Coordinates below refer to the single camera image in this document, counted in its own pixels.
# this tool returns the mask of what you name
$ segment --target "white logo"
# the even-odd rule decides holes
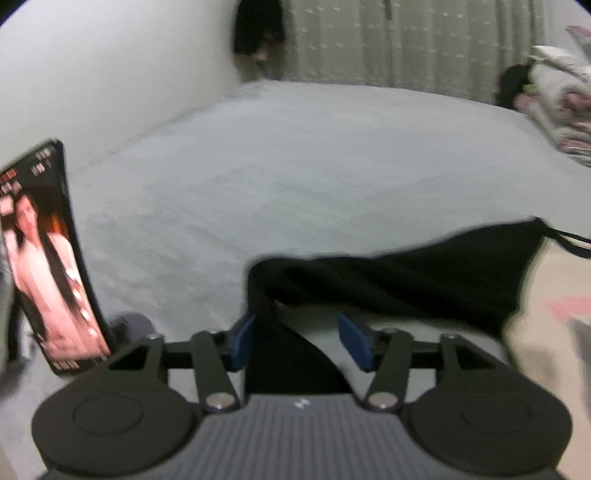
[[[310,400],[308,400],[307,398],[301,398],[298,401],[294,402],[294,407],[299,408],[300,410],[303,410],[306,407],[310,406]]]

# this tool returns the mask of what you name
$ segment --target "woman on phone screen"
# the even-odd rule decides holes
[[[14,198],[14,212],[19,245],[15,284],[43,319],[41,345],[48,358],[75,360],[108,355],[70,242],[59,233],[44,230],[35,200],[24,190]]]

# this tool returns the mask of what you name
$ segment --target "gray bed sheet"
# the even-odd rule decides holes
[[[243,306],[243,268],[261,255],[363,255],[532,215],[589,235],[590,185],[590,169],[516,112],[408,90],[281,82],[245,85],[70,172],[104,314],[137,310],[169,340],[229,327]],[[340,347],[333,311],[297,310],[285,321],[362,393],[370,377]],[[455,328],[401,325],[424,340]],[[410,397],[429,375],[413,380]],[[192,382],[173,374],[189,398]],[[0,443],[21,480],[43,470],[30,421],[62,384],[38,355],[0,386]]]

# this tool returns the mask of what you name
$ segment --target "phone screen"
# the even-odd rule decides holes
[[[51,369],[77,373],[106,360],[110,341],[83,268],[60,142],[0,174],[0,216],[14,285]]]

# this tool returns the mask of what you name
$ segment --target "white wall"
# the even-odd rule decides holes
[[[591,14],[576,0],[545,1],[546,43],[581,56],[580,49],[564,28],[568,25],[591,28]]]
[[[0,164],[47,137],[70,171],[239,84],[235,0],[28,0],[0,28]]]

